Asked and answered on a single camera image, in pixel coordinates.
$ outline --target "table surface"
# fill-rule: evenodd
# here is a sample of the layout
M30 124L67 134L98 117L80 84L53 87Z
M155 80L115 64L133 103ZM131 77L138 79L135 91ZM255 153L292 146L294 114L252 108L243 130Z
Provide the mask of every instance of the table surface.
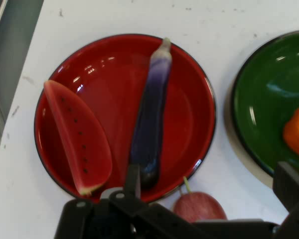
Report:
M36 103L43 82L67 56L120 33L168 36L210 79L217 126L202 166L189 180L192 190L215 197L229 219L281 223L288 213L263 183L270 184L270 177L237 143L227 103L247 57L268 40L295 30L299 1L45 0L0 144L0 239L53 238L62 207L72 197L39 160L33 135ZM171 209L179 195L176 191L159 203Z

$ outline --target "apple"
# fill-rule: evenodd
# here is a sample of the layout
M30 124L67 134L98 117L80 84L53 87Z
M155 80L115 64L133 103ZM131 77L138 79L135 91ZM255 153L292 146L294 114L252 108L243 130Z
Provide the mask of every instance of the apple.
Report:
M188 193L175 203L174 213L189 223L201 220L227 219L219 202L207 193L191 192L187 179L184 178Z

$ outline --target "eggplant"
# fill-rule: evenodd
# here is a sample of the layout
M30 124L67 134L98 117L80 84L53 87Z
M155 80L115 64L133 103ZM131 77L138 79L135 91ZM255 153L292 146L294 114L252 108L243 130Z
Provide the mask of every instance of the eggplant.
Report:
M170 40L164 38L150 57L149 73L132 139L130 164L140 166L142 188L154 186L159 178L163 114L172 62L170 46Z

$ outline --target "plate rim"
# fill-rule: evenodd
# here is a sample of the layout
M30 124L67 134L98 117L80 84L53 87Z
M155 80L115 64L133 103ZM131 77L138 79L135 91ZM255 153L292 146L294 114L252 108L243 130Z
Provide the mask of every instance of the plate rim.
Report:
M106 37L102 37L102 38L99 38L95 41L92 41L90 43L87 43L85 45L83 45L82 47L80 47L79 49L75 50L72 54L70 54L68 57L66 57L57 67L56 69L52 72L52 74L50 75L49 79L55 74L55 72L58 71L58 69L63 65L64 62L66 62L70 57L72 57L74 54L76 54L78 51L80 51L81 49L91 45L91 44L94 44L98 41L101 41L101 40L105 40L107 38L113 38L113 37L118 37L118 36L146 36L146 37L152 37L152 38L157 38L157 39L160 39L162 40L162 38L160 37L157 37L157 36L153 36L153 35L148 35L148 34L140 34L140 33L123 33L123 34L115 34L115 35L110 35L110 36L106 36ZM209 81L209 78L206 74L206 72L204 71L204 69L200 66L200 64L187 52L185 51L183 48L179 47L178 45L172 43L172 45L176 46L177 48L179 48L181 51L183 51L186 55L188 55L195 63L196 65L199 67L199 69L203 72L203 74L205 75L205 80L206 80L206 83L207 83L207 86L209 88L209 91L210 91L210 96L211 96L211 99L212 99L212 102L213 102L213 109L214 109L214 122L213 122L213 130L212 130L212 134L211 134L211 139L210 139L210 142L209 142L209 145L207 146L207 149L206 149L206 152L202 155L202 157L200 159L198 159L197 163L199 162L199 164L194 166L193 170L191 171L191 173L187 176L188 179L190 179L194 174L195 172L197 172L197 170L200 168L202 162L204 161L204 159L206 158L207 156L207 153L209 152L209 149L211 147L211 144L213 142L213 139L214 139L214 136L215 136L215 131L216 131L216 124L217 124L217 106L216 106L216 97L215 97L215 93L214 93L214 90L210 84L210 81ZM37 111L38 111L38 107L39 107L39 103L41 101L41 98L42 98L42 95L43 95L43 91L41 91L40 93L40 96L38 98L38 101L37 101L37 104L36 104L36 108L35 108L35 113L34 113L34 127L33 127L33 131L34 131L34 142L35 142L35 147L36 147L36 151L37 151L37 154L39 156L39 159L45 169L45 171L48 173L48 175L51 177L51 179L63 190L65 191L66 193L68 193L69 195L73 196L74 198L82 198L74 193L72 193L71 191L69 191L68 189L66 189L61 182L59 182L52 174L51 172L48 170L48 168L46 167L46 165L44 164L43 162L43 159L41 157L41 154L39 153L39 146L38 146L38 142L37 142L37 137L36 137L36 128L37 128L37 125L36 125L36 118L37 118ZM174 193L178 188L180 188L182 185L184 184L184 182L178 184L176 187L174 187L173 189L169 190L168 192L164 193L163 195L157 197L156 199L154 200L149 200L147 201L147 203L152 203L152 202L157 202L158 200L161 200L163 198L166 198L168 197L169 195L171 195L172 193Z
M292 36L292 35L297 35L299 34L299 30L296 31L291 31L291 32L287 32L284 33L282 35L276 36L273 39L265 42L263 45L261 45L260 47L258 47L248 58L247 60L245 60L245 62L242 64L242 66L240 67L237 75L234 78L234 84L233 84L233 88L231 91L231 96L230 96L230 112L231 112L231 118L232 118L232 122L233 122L233 126L234 126L234 130L236 132L236 135L239 139L239 142L241 143L241 145L243 146L243 148L246 150L246 152L249 154L249 156L258 164L258 166L260 166L267 174L269 174L270 176L274 176L274 169L271 169L267 164L265 164L259 157L256 156L256 154L253 152L253 150L247 145L246 140L244 139L244 137L241 134L241 131L239 129L238 126L238 122L237 122L237 118L236 118L236 114L235 114L235 96L236 96L236 89L237 89L237 84L238 81L241 77L241 74L243 73L243 71L245 70L246 66L249 64L249 62L251 60L254 59L254 57L261 51L263 50L265 47L277 42L278 40L281 40L283 38Z

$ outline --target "watermelon slice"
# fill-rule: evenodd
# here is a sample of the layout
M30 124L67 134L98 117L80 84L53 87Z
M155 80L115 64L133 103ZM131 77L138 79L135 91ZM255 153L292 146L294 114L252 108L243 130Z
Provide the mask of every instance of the watermelon slice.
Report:
M104 130L84 101L62 84L46 81L44 92L75 187L81 195L90 195L112 172L111 150Z

